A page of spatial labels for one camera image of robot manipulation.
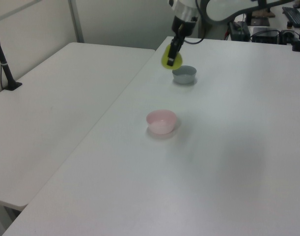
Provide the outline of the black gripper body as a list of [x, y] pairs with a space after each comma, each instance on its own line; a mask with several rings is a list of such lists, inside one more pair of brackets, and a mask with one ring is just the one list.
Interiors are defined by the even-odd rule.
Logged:
[[172, 23], [172, 31], [177, 37], [188, 37], [192, 35], [195, 25], [196, 22], [186, 22], [175, 16]]

